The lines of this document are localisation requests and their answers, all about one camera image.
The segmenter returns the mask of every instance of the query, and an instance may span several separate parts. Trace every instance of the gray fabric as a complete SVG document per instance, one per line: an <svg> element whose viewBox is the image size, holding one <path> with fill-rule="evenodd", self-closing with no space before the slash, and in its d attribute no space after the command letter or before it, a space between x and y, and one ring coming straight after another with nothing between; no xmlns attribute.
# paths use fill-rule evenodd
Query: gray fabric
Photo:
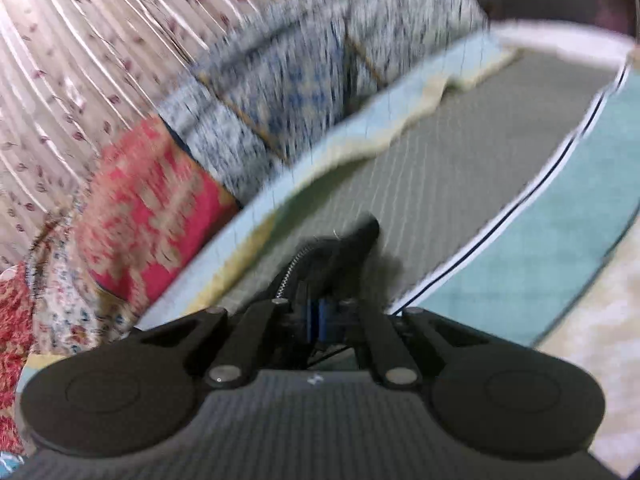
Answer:
<svg viewBox="0 0 640 480"><path fill-rule="evenodd" d="M419 396L366 371L263 370L209 394L183 430L129 456L86 460L43 451L15 480L616 480L586 451L502 460L448 435Z"/></svg>
<svg viewBox="0 0 640 480"><path fill-rule="evenodd" d="M453 256L540 171L613 72L527 54L373 160L340 168L292 200L255 267L220 301L234 311L264 288L302 238L339 234L362 212L382 226L363 274L385 305Z"/></svg>

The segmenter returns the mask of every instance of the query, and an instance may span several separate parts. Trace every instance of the zipper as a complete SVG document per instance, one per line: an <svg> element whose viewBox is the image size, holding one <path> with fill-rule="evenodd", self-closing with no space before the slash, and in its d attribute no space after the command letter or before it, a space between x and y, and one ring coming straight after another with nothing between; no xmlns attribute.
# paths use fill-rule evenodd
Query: zipper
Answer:
<svg viewBox="0 0 640 480"><path fill-rule="evenodd" d="M282 297L282 295L284 294L284 289L289 284L289 280L290 280L291 275L292 275L294 269L296 268L297 264L299 264L299 262L302 259L302 257L305 256L307 253L309 253L312 248L313 248L312 245L308 245L306 247L303 247L302 249L300 249L298 251L298 254L296 254L293 257L291 263L289 264L289 267L287 267L287 272L284 273L284 277L282 278L282 281L280 282L280 286L278 287L278 291L276 292L276 298L281 298Z"/></svg>

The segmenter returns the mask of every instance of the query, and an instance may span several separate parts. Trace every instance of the metal screw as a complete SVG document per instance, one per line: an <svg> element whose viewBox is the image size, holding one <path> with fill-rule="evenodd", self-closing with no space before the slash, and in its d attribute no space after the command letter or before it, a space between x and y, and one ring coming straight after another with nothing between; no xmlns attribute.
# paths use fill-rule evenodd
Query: metal screw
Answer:
<svg viewBox="0 0 640 480"><path fill-rule="evenodd" d="M217 383L229 383L242 375L242 370L235 365L220 365L209 370L209 378Z"/></svg>
<svg viewBox="0 0 640 480"><path fill-rule="evenodd" d="M398 367L388 370L385 377L390 383L404 385L415 383L418 374L409 368Z"/></svg>

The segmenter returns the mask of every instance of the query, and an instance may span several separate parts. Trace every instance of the floral curtain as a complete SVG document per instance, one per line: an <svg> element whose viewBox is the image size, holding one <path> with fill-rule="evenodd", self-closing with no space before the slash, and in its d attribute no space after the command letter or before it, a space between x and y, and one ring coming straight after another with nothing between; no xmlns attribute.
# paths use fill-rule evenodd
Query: floral curtain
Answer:
<svg viewBox="0 0 640 480"><path fill-rule="evenodd" d="M0 270L118 131L270 0L0 0Z"/></svg>

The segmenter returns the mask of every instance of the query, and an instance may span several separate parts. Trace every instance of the black circular pad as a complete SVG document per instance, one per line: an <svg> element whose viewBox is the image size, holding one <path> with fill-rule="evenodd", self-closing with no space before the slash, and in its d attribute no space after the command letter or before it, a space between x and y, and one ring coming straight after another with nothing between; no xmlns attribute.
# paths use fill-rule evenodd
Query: black circular pad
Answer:
<svg viewBox="0 0 640 480"><path fill-rule="evenodd" d="M460 351L431 395L453 436L482 452L527 460L585 449L605 407L598 383L580 368L497 344Z"/></svg>
<svg viewBox="0 0 640 480"><path fill-rule="evenodd" d="M20 404L40 444L65 454L108 457L175 433L192 414L195 388L169 348L105 346L44 368Z"/></svg>

